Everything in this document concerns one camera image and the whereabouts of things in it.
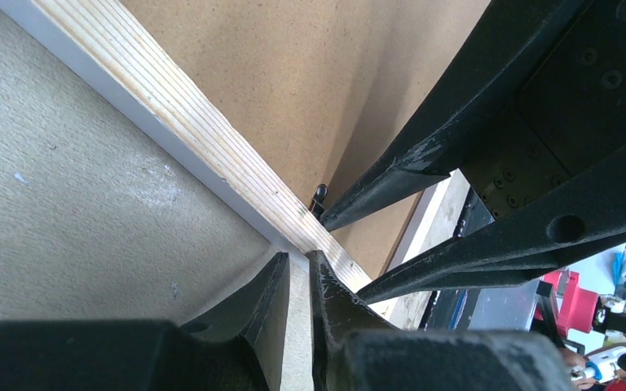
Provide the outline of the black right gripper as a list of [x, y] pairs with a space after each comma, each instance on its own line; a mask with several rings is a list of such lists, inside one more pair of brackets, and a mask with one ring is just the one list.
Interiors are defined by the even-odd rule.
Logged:
[[506, 218], [421, 253], [358, 297], [371, 304], [428, 290], [456, 269], [465, 278], [497, 264], [547, 273], [626, 242], [624, 145], [626, 1], [492, 1], [395, 139], [320, 223], [348, 226], [464, 164], [488, 212]]

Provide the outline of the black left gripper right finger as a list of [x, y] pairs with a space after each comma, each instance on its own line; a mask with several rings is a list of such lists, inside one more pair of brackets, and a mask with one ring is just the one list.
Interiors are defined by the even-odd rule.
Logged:
[[316, 390], [572, 390], [552, 342], [521, 331], [405, 331], [308, 254]]

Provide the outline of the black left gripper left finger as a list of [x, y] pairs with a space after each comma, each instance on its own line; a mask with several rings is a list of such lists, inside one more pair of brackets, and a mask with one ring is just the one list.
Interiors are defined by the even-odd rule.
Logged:
[[289, 255], [195, 319], [1, 321], [0, 390], [277, 390]]

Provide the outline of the white wooden picture frame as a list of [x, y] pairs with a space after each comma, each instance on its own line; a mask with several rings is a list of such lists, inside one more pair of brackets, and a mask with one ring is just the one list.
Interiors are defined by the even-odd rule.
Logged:
[[274, 245], [323, 250], [352, 290], [385, 271], [418, 197], [327, 232], [126, 2], [0, 1], [0, 10]]

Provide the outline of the brown cardboard backing board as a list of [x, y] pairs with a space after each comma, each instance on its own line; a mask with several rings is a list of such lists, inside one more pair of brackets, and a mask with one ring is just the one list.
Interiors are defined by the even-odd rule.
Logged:
[[385, 151], [484, 1], [128, 1], [126, 8], [302, 202]]

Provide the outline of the small metal retaining clip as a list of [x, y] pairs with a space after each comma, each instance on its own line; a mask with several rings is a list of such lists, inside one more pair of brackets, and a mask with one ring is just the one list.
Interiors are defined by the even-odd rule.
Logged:
[[326, 184], [321, 183], [311, 197], [311, 202], [308, 207], [309, 211], [313, 214], [316, 220], [319, 220], [324, 213], [324, 200], [328, 194], [328, 187]]

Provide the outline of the red plastic object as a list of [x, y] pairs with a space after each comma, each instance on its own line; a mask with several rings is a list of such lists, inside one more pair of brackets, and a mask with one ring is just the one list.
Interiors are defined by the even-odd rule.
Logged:
[[532, 326], [551, 340], [562, 342], [570, 330], [590, 333], [599, 294], [581, 287], [580, 274], [567, 269], [540, 278]]

